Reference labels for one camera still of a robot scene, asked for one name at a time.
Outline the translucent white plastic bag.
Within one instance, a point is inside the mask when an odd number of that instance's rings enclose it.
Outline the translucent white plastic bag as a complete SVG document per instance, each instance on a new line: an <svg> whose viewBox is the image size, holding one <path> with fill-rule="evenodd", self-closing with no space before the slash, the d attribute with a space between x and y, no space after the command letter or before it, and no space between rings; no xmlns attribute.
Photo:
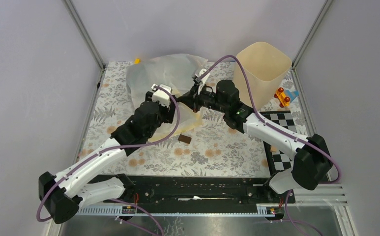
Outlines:
<svg viewBox="0 0 380 236"><path fill-rule="evenodd" d="M146 59L127 69L126 85L134 108L138 108L151 91L153 84L166 85L172 88L172 95L177 98L188 92L193 86L192 77L206 66L208 59L190 54L172 54ZM189 131L202 124L203 111L194 113L182 103L178 103L180 120L174 135ZM154 142L166 137L176 124L175 113L173 123L164 123L148 140Z"/></svg>

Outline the beige plastic trash bin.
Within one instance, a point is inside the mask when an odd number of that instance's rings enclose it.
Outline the beige plastic trash bin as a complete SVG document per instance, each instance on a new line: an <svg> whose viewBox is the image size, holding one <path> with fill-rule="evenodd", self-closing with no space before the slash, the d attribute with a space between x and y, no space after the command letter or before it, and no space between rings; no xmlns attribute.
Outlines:
<svg viewBox="0 0 380 236"><path fill-rule="evenodd" d="M236 55L249 82L254 105L260 110L274 96L292 65L283 52L266 42L256 42Z"/></svg>

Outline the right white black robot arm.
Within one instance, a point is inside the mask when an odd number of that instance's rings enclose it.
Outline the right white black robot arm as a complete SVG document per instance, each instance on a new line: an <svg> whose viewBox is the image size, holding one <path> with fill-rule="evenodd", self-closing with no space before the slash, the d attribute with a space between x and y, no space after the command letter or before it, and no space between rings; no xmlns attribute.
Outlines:
<svg viewBox="0 0 380 236"><path fill-rule="evenodd" d="M230 128L276 146L293 161L291 168L273 174L266 182L263 196L268 202L278 201L290 189L316 189L333 166L323 137L300 135L266 119L240 101L239 90L231 80L221 80L216 91L208 86L199 88L195 83L178 100L194 112L202 107L222 112Z"/></svg>

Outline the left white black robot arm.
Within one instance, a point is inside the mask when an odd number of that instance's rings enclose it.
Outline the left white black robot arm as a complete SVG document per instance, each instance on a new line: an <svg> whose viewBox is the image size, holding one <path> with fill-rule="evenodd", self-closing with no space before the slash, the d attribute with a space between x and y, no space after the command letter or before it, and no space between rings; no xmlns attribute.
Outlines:
<svg viewBox="0 0 380 236"><path fill-rule="evenodd" d="M158 144L173 135L148 142L163 123L172 123L180 116L177 101L171 91L155 86L147 92L145 101L134 114L95 151L67 169L51 174L44 172L38 178L38 195L41 200L36 213L39 222L53 220L61 224L72 218L79 209L107 198L128 202L134 189L118 177L108 181L89 184L102 170L139 148Z"/></svg>

